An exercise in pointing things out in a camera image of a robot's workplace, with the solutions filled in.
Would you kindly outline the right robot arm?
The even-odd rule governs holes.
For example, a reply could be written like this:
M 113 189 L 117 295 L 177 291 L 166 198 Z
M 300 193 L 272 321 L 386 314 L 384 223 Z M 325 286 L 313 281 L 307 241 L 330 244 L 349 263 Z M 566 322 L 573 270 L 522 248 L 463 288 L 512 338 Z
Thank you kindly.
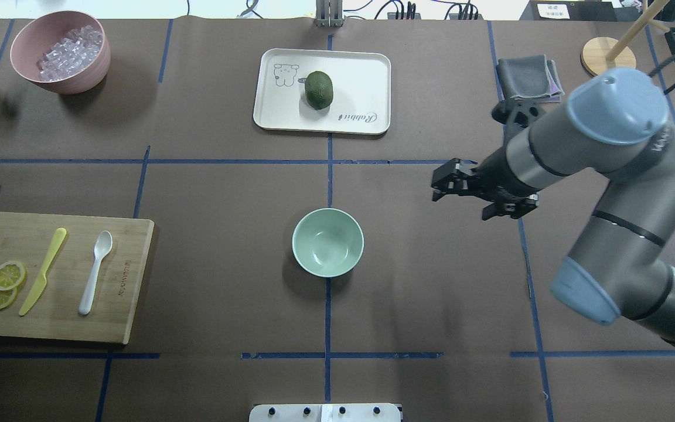
M 433 200 L 485 200 L 482 219 L 519 219 L 541 190 L 584 169 L 608 185 L 552 280 L 552 295 L 597 324 L 624 317 L 675 347 L 675 267 L 659 256 L 675 232 L 675 125 L 663 91 L 616 67 L 576 88 L 552 112 L 500 102 L 496 120 L 527 117 L 503 146 L 470 166 L 453 158 L 431 178 Z

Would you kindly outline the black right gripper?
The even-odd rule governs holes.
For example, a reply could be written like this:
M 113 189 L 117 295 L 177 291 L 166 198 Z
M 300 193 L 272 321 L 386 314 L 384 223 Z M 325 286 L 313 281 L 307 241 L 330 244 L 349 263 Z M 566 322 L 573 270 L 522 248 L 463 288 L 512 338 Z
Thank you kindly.
M 492 202 L 482 209 L 482 220 L 508 216 L 520 219 L 538 208 L 540 190 L 517 179 L 506 158 L 508 143 L 544 114 L 536 101 L 527 99 L 501 100 L 491 110 L 491 117 L 503 125 L 503 146 L 474 166 L 453 158 L 433 171 L 432 200 L 446 195 L 476 196 Z

